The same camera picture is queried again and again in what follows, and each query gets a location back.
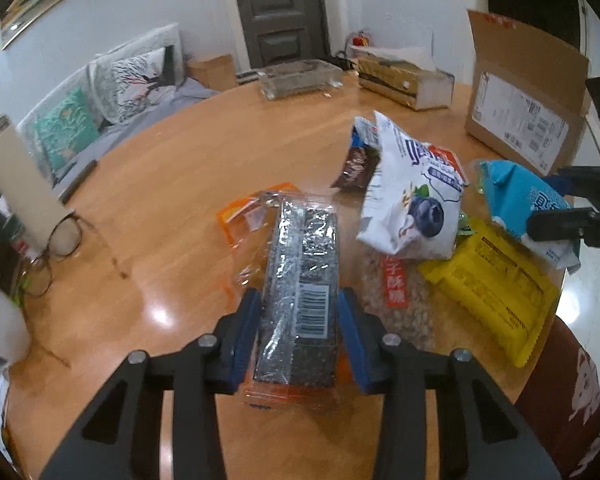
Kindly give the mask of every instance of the cardboard box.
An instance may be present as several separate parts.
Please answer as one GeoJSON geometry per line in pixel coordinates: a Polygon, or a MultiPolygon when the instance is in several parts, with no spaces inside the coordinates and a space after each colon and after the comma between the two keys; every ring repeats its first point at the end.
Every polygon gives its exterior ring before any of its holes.
{"type": "Polygon", "coordinates": [[[430,64],[432,70],[426,70],[395,56],[360,52],[358,83],[414,110],[448,107],[453,100],[455,78],[436,70],[433,60],[430,64]]]}
{"type": "Polygon", "coordinates": [[[187,74],[212,90],[223,92],[238,86],[234,58],[230,54],[189,60],[187,74]]]}
{"type": "Polygon", "coordinates": [[[589,108],[589,60],[525,23],[474,10],[469,20],[476,61],[467,132],[541,176],[569,166],[589,108]]]}

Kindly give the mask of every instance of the door panel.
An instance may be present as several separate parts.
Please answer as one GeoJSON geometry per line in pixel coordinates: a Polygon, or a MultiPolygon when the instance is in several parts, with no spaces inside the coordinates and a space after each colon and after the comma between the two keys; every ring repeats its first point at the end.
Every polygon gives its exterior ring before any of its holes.
{"type": "Polygon", "coordinates": [[[238,0],[252,68],[326,53],[322,0],[238,0]]]}

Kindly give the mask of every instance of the dark gray door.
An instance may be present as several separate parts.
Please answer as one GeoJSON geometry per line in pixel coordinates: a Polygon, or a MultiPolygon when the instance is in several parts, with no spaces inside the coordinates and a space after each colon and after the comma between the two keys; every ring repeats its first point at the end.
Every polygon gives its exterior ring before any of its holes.
{"type": "Polygon", "coordinates": [[[322,0],[238,0],[252,68],[324,56],[322,0]]]}

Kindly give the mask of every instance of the teal cushion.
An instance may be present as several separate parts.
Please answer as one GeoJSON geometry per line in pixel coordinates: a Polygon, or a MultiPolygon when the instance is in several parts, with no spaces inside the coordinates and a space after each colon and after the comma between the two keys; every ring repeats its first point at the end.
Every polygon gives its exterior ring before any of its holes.
{"type": "Polygon", "coordinates": [[[98,139],[98,129],[79,88],[39,118],[33,128],[54,173],[98,139]]]}

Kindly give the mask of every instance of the blueberry image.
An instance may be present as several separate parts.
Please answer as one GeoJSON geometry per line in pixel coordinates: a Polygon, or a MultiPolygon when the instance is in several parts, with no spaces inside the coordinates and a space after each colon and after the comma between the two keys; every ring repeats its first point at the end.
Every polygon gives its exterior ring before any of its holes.
{"type": "Polygon", "coordinates": [[[409,204],[409,214],[413,216],[418,231],[425,238],[436,236],[445,222],[445,213],[435,198],[414,197],[409,204]]]}

